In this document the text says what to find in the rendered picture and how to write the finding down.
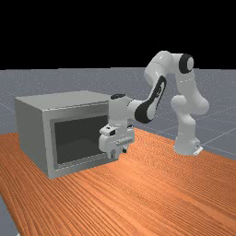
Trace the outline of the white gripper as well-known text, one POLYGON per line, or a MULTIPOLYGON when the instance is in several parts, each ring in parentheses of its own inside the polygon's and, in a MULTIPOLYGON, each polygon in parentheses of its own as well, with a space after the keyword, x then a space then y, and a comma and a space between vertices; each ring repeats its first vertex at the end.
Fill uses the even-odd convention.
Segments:
POLYGON ((99 148, 101 151, 111 154, 114 159, 116 153, 127 153, 131 143, 135 142, 135 131, 131 123, 119 125, 105 125, 100 130, 99 148))

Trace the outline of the grey microwave oven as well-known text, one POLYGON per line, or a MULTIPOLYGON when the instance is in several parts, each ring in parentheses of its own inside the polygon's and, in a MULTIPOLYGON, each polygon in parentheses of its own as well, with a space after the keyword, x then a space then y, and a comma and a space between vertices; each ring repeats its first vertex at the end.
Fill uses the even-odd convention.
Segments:
POLYGON ((109 98, 87 90, 16 97, 21 150, 50 179, 110 163, 99 149, 109 98))

